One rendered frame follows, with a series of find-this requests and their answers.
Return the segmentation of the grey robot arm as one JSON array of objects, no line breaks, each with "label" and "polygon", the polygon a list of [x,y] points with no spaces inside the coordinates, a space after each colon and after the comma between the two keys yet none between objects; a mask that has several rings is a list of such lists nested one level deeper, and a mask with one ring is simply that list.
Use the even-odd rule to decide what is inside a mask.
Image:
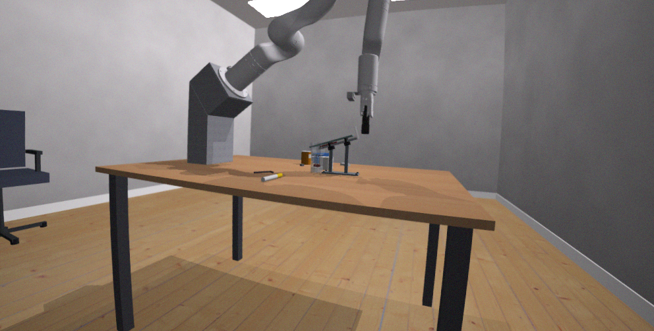
[{"label": "grey robot arm", "polygon": [[[236,96],[246,98],[248,85],[273,64],[290,59],[303,49],[304,38],[299,30],[319,21],[334,7],[336,1],[308,0],[300,7],[276,17],[268,26],[268,36],[272,42],[256,45],[232,69],[231,66],[218,69],[219,78],[226,88]],[[389,3],[390,0],[368,2],[363,50],[359,56],[357,92],[347,92],[350,102],[355,101],[358,93],[377,93],[378,63]]]}]

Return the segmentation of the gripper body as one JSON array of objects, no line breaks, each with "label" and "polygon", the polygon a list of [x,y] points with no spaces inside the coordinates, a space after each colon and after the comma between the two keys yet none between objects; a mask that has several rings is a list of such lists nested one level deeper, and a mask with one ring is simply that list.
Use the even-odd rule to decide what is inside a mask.
[{"label": "gripper body", "polygon": [[[374,95],[373,95],[374,94]],[[361,96],[361,116],[364,115],[364,105],[367,105],[367,117],[372,118],[372,108],[373,108],[373,96],[376,95],[374,92],[361,92],[358,93]]]}]

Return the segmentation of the amber pill bottle with white cap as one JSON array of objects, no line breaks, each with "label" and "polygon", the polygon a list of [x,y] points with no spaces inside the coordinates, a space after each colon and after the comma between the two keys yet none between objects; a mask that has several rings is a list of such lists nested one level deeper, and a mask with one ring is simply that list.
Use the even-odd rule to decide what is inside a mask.
[{"label": "amber pill bottle with white cap", "polygon": [[301,163],[305,165],[310,165],[311,164],[311,153],[310,151],[302,151],[301,152]]}]

